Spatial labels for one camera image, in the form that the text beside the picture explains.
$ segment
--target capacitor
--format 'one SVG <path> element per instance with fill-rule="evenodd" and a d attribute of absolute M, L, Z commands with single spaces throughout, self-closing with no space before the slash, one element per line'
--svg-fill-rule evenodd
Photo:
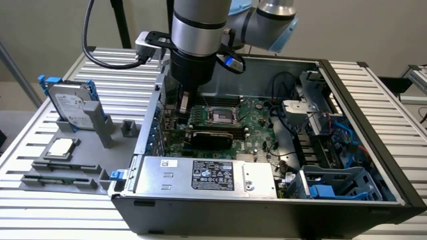
<path fill-rule="evenodd" d="M 258 103 L 254 104 L 254 109 L 262 110 L 262 107 L 264 107 L 264 106 L 262 106 L 261 104 L 258 104 Z"/>
<path fill-rule="evenodd" d="M 265 142 L 265 141 L 261 143 L 261 150 L 262 150 L 264 152 L 266 152 L 266 142 Z"/>
<path fill-rule="evenodd" d="M 258 119 L 257 120 L 257 124 L 264 127 L 265 126 L 265 120 L 264 119 Z"/>

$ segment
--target motherboard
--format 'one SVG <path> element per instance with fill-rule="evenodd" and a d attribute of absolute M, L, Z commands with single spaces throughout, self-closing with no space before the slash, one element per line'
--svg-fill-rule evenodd
<path fill-rule="evenodd" d="M 188 123 L 165 130 L 165 156 L 276 162 L 266 154 L 276 141 L 270 104 L 252 97 L 241 97 L 234 106 L 202 102 L 192 107 Z"/>

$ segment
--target warning label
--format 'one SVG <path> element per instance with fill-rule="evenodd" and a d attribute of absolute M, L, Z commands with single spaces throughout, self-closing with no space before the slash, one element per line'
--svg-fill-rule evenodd
<path fill-rule="evenodd" d="M 228 161 L 192 161 L 190 187 L 196 190 L 233 191 L 233 163 Z"/>

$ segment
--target green circuit board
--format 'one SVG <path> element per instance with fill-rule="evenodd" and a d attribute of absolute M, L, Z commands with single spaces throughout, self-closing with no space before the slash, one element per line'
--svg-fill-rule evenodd
<path fill-rule="evenodd" d="M 186 125 L 178 125 L 176 129 L 168 130 L 165 141 L 165 156 L 189 157 L 206 159 L 236 159 L 237 154 L 253 156 L 256 162 L 266 162 L 266 153 L 262 151 L 262 143 L 269 146 L 274 141 L 273 129 L 268 128 L 269 108 L 256 98 L 245 98 L 236 107 L 202 106 L 192 108 Z M 232 123 L 212 122 L 212 111 L 226 111 L 233 113 Z M 233 139 L 229 149 L 200 150 L 192 149 L 185 141 L 185 133 L 190 132 L 190 125 L 202 127 L 246 128 L 248 136 L 244 139 Z"/>

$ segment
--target aluminum profile table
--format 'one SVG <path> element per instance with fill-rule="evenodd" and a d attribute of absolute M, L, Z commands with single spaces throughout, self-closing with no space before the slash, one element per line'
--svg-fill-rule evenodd
<path fill-rule="evenodd" d="M 93 55 L 109 64 L 133 61 L 132 50 L 97 48 Z M 411 115 L 393 101 L 368 68 L 358 67 L 354 62 L 332 61 L 330 64 L 427 203 L 425 130 L 419 130 Z M 133 119 L 141 123 L 158 74 L 157 66 L 158 63 L 152 62 L 130 70 L 109 70 L 81 56 L 64 79 L 92 79 L 112 120 Z M 105 195 L 17 189 L 22 172 L 30 169 L 33 159 L 57 131 L 56 118 L 57 113 L 46 100 L 0 158 L 0 239 L 181 239 L 180 236 L 137 236 L 132 233 Z M 376 226 L 354 239 L 421 240 L 425 235 L 427 213 L 423 213 L 400 225 Z"/>

